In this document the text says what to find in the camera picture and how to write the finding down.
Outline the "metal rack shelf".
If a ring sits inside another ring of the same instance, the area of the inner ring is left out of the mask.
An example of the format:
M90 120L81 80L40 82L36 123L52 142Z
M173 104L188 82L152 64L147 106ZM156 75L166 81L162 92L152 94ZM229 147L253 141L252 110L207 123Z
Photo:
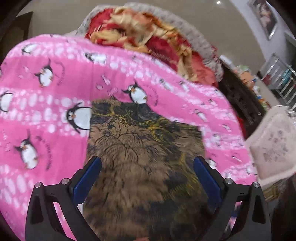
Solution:
M273 53L263 66L261 81L282 105L295 111L295 70Z

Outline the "clutter on nightstand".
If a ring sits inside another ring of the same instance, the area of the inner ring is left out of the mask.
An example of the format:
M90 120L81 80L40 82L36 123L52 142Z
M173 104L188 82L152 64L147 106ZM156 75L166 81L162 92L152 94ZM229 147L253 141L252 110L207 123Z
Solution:
M260 87L257 85L259 81L259 77L257 75L252 75L248 66L238 65L235 66L230 59L228 59L225 55L221 55L219 60L226 66L230 72L240 80L240 82L248 88L250 92L255 96L255 98L259 101L259 103L263 106L265 110L269 110L271 105L267 100L265 100L261 93Z

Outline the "dark wooden side table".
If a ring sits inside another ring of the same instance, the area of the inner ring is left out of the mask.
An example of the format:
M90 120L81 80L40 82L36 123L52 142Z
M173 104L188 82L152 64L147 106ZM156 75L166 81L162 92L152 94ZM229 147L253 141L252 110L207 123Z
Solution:
M33 12L16 17L1 39L1 63L8 52L18 43L27 40Z

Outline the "framed wall picture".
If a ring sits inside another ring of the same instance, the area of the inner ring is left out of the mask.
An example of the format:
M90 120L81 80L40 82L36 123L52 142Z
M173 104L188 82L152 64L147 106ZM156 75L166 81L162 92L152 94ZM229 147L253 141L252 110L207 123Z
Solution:
M278 26L278 21L268 2L265 0L250 0L248 5L258 18L267 39L271 40Z

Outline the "brown floral patterned cloth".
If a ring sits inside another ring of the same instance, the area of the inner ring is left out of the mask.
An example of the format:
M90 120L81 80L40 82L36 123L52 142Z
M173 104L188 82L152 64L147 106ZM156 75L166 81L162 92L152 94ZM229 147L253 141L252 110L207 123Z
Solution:
M204 154L198 128L147 104L92 104L88 157L102 161L83 215L100 240L196 240L213 211L194 169Z

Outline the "pink penguin blanket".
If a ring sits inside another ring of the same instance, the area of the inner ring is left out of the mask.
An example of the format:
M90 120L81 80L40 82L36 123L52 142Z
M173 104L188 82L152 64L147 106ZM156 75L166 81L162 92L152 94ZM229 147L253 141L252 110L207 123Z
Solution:
M147 54L39 35L1 64L1 213L20 240L34 184L55 184L82 167L91 102L110 97L200 127L205 157L222 176L255 181L237 117L217 88Z

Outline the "dark carved wooden nightstand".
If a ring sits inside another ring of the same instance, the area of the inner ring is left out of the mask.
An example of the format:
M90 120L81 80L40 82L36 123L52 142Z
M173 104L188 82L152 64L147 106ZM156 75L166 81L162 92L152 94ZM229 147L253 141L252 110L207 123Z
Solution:
M218 82L219 90L226 96L239 120L244 138L249 138L259 126L266 110L255 97L255 94L233 73L222 64L223 78Z

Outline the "red and cream floral quilt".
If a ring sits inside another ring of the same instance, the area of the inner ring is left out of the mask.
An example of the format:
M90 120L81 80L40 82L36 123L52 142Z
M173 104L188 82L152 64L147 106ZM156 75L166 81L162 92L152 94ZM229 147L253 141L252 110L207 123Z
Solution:
M197 82L192 66L193 49L179 30L150 13L131 8L107 8L91 20L85 38L94 44L148 54Z

